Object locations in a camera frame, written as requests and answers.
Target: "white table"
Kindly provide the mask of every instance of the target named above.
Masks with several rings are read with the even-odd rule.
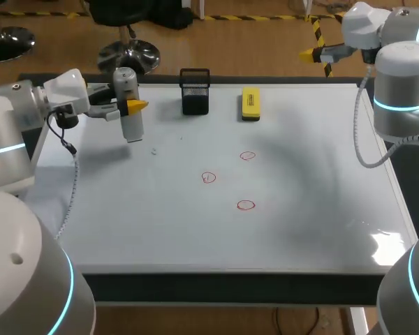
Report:
[[[256,123],[238,119],[242,85],[213,85],[210,112],[201,117],[182,116],[178,87],[142,85],[149,101],[142,142],[125,143],[118,121],[83,117],[67,132],[81,175],[61,245],[80,271],[384,274],[390,268],[416,234],[391,164],[367,170],[356,160],[356,86],[260,88]],[[366,95],[360,112],[360,144],[375,161],[385,149]],[[241,159],[246,151],[256,156]],[[216,180],[206,183],[206,172]],[[72,180],[71,157],[50,133],[25,201],[53,233]],[[241,200],[255,207],[239,210]]]

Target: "red marker drawing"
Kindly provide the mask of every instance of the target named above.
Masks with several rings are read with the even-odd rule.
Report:
[[[251,159],[256,157],[256,154],[252,151],[246,151],[246,152],[242,152],[239,155],[240,158],[242,158],[244,161],[250,161]]]
[[[216,175],[211,172],[204,172],[202,173],[202,179],[205,184],[210,184],[216,180]]]
[[[237,203],[237,208],[241,211],[249,211],[250,209],[253,209],[256,207],[255,203],[250,200],[240,200]]]

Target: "yellow eraser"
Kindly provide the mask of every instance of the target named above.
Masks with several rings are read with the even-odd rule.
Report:
[[[258,121],[260,118],[259,88],[244,87],[242,89],[242,120]]]
[[[127,110],[129,115],[138,113],[145,108],[149,103],[143,100],[127,100]]]

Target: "white cylinder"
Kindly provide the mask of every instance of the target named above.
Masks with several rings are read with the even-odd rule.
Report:
[[[0,190],[18,194],[33,183],[33,168],[13,106],[0,96]]]
[[[113,84],[117,95],[117,104],[121,113],[121,128],[128,143],[142,140],[145,134],[142,125],[142,112],[131,114],[128,112],[127,100],[140,100],[138,81],[135,71],[131,68],[118,68],[113,73]]]
[[[36,215],[0,191],[0,335],[89,335],[93,294]]]

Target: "metal chair leg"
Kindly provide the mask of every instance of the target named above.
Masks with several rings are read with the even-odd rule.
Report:
[[[160,52],[149,42],[131,38],[127,27],[119,28],[120,40],[104,47],[98,56],[98,67],[103,73],[129,67],[138,74],[147,74],[160,64]]]
[[[16,59],[30,51],[36,44],[34,35],[22,27],[0,25],[0,62]]]

